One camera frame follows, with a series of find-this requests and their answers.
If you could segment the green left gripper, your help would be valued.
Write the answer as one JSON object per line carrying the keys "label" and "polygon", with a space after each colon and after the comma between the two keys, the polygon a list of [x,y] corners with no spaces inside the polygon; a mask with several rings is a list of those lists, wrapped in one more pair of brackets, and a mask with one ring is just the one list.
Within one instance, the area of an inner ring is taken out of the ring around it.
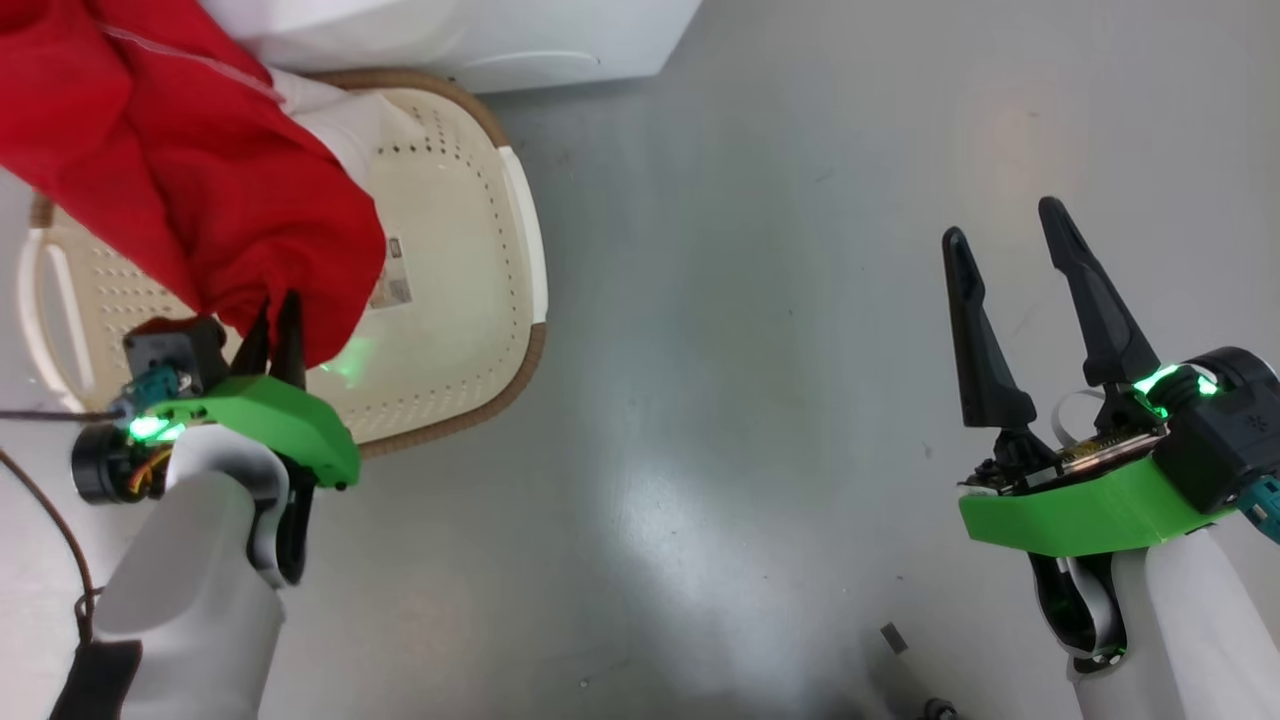
{"label": "green left gripper", "polygon": [[[232,359],[232,377],[214,389],[184,387],[179,375],[142,375],[122,387],[102,420],[72,450],[72,480],[88,503],[138,503],[169,487],[177,441],[197,427],[221,427],[256,441],[308,471],[325,488],[358,482],[361,456],[337,411],[307,393],[301,300],[289,290],[276,311],[270,355],[264,302]],[[268,361],[270,357],[270,377]]]}

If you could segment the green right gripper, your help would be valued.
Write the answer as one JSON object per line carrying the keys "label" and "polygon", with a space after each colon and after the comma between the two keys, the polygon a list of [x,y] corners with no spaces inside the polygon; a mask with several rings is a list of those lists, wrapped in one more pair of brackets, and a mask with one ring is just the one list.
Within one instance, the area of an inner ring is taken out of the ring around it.
{"label": "green right gripper", "polygon": [[1033,398],[1018,387],[987,316],[986,283],[964,232],[942,237],[943,273],[963,423],[1000,430],[993,457],[960,484],[968,536],[1043,557],[1143,550],[1198,530],[1229,514],[1201,511],[1153,459],[1169,434],[1167,409],[1152,386],[1132,386],[1160,368],[1157,354],[1098,258],[1056,197],[1038,201],[1051,261],[1066,279],[1085,346],[1089,387],[1130,386],[1120,400],[1155,424],[1112,423],[1052,451],[1029,425]]}

